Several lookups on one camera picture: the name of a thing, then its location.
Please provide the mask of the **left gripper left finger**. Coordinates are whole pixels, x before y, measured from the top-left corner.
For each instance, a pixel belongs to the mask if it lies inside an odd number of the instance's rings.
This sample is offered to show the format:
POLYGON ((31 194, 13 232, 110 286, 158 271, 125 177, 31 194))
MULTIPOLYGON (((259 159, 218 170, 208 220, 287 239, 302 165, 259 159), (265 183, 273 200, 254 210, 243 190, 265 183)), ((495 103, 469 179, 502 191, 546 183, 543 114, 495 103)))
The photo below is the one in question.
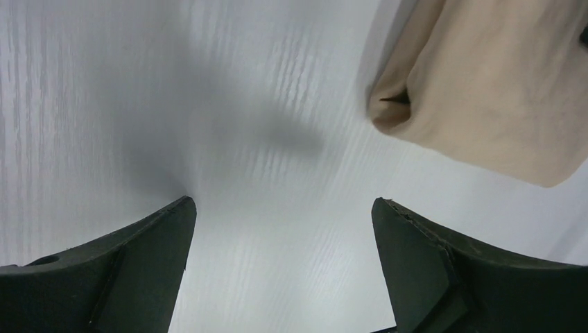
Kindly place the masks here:
POLYGON ((1 267, 2 332, 167 332, 196 224, 184 196, 24 266, 1 267))

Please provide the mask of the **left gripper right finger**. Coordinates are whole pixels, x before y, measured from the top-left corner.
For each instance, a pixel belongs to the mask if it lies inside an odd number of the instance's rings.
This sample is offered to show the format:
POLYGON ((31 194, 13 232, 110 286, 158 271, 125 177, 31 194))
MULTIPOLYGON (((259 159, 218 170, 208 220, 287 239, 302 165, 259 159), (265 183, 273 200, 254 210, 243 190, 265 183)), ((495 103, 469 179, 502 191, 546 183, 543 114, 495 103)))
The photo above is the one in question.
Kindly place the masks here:
POLYGON ((521 255, 384 198, 372 226, 393 332, 586 332, 587 267, 521 255))

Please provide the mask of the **beige t shirt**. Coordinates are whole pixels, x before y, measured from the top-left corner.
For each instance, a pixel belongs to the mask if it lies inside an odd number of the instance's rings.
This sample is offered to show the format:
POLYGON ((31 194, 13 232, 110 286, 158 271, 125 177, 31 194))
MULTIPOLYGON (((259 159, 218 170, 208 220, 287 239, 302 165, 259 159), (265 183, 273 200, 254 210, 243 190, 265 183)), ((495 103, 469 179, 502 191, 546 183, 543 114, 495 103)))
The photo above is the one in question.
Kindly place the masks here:
POLYGON ((543 187, 587 159, 586 1, 418 1, 368 104, 383 134, 543 187))

